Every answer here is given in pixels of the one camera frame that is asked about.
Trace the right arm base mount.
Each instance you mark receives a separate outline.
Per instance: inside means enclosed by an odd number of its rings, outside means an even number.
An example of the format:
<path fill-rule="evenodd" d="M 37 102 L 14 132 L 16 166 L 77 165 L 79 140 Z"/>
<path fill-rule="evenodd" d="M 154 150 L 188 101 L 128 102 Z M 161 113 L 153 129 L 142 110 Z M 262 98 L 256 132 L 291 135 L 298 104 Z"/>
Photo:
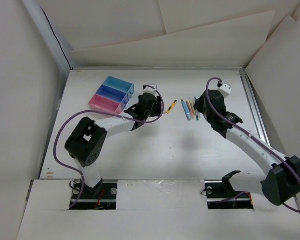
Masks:
<path fill-rule="evenodd" d="M 221 180 L 205 180 L 201 195 L 206 197 L 209 210 L 253 210 L 254 204 L 250 192 L 234 190 L 230 179 L 241 171 L 235 170 Z"/>

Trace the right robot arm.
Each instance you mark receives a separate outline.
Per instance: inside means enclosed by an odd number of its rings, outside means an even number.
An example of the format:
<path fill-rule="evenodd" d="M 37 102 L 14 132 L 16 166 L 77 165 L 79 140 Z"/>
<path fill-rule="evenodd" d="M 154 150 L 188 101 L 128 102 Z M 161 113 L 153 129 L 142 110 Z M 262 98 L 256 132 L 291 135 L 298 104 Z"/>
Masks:
<path fill-rule="evenodd" d="M 204 115 L 214 131 L 239 147 L 261 168 L 265 179 L 257 184 L 257 193 L 263 193 L 275 206 L 300 193 L 300 158 L 278 152 L 245 130 L 243 120 L 226 110 L 220 91 L 206 90 L 195 100 L 194 109 Z"/>

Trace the light blue utility knife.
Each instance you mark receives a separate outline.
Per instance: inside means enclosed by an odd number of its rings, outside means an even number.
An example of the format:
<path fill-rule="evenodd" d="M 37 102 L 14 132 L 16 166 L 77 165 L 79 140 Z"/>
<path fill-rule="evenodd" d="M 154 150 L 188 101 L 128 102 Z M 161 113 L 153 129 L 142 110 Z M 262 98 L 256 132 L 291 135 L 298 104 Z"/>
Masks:
<path fill-rule="evenodd" d="M 187 120 L 188 120 L 188 121 L 191 121 L 191 120 L 192 120 L 191 113 L 190 113 L 190 111 L 189 111 L 189 108 L 188 108 L 186 102 L 185 102 L 183 99 L 181 100 L 181 104 L 182 104 L 182 108 L 183 108 L 183 110 L 184 110 L 184 113 L 185 113 L 185 115 L 186 115 Z"/>

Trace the orange highlighter pen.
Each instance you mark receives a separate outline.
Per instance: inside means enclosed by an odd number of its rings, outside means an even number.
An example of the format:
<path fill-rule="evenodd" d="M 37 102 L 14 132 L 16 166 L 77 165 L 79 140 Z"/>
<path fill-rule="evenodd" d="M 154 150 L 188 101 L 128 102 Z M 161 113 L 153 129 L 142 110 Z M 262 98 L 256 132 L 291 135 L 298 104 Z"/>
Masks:
<path fill-rule="evenodd" d="M 186 105 L 187 105 L 187 108 L 189 110 L 191 118 L 194 119 L 195 118 L 195 114 L 194 114 L 194 112 L 192 110 L 192 107 L 191 107 L 191 104 L 190 104 L 190 102 L 188 100 L 186 101 Z"/>

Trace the yellow highlighter pen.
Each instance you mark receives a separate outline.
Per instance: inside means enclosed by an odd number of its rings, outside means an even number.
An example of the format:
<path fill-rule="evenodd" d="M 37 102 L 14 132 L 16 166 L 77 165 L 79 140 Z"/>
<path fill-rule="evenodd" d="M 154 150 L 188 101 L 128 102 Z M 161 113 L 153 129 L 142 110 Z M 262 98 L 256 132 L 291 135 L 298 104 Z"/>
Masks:
<path fill-rule="evenodd" d="M 196 114 L 196 110 L 195 110 L 195 108 L 194 108 L 194 101 L 193 101 L 192 98 L 189 99 L 189 103 L 190 103 L 192 112 L 193 112 L 193 114 L 195 115 L 195 114 Z"/>

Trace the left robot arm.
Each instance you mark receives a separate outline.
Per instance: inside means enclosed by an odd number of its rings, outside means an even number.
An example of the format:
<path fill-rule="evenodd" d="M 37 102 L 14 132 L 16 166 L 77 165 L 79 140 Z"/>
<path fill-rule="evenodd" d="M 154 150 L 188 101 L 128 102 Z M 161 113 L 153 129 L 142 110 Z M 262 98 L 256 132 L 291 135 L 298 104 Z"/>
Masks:
<path fill-rule="evenodd" d="M 84 117 L 73 130 L 65 143 L 65 149 L 75 159 L 84 177 L 84 192 L 90 198 L 101 194 L 102 177 L 98 172 L 99 158 L 106 139 L 124 132 L 131 132 L 142 127 L 148 118 L 160 117 L 163 112 L 163 101 L 160 96 L 143 93 L 138 103 L 124 111 L 131 120 L 110 117 L 104 120 L 92 120 Z"/>

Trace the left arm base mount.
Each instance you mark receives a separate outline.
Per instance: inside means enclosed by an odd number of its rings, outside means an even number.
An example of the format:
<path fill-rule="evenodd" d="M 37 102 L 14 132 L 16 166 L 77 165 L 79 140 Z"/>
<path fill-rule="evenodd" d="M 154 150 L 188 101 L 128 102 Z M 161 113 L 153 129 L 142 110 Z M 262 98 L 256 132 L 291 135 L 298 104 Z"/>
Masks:
<path fill-rule="evenodd" d="M 118 181 L 104 180 L 96 187 L 95 192 L 85 186 L 80 197 L 82 183 L 71 181 L 69 186 L 72 190 L 69 203 L 70 210 L 116 210 Z"/>

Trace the yellow utility knife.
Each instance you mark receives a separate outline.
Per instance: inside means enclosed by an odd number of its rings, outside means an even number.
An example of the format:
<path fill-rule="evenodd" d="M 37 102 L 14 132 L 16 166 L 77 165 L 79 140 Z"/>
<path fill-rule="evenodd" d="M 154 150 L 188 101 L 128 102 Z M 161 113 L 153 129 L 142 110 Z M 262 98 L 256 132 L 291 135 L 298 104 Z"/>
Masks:
<path fill-rule="evenodd" d="M 166 114 L 169 114 L 170 113 L 170 111 L 176 106 L 176 104 L 177 104 L 177 102 L 178 102 L 178 100 L 176 99 L 176 100 L 174 100 L 173 101 L 173 103 L 168 107 L 168 109 L 166 110 Z"/>

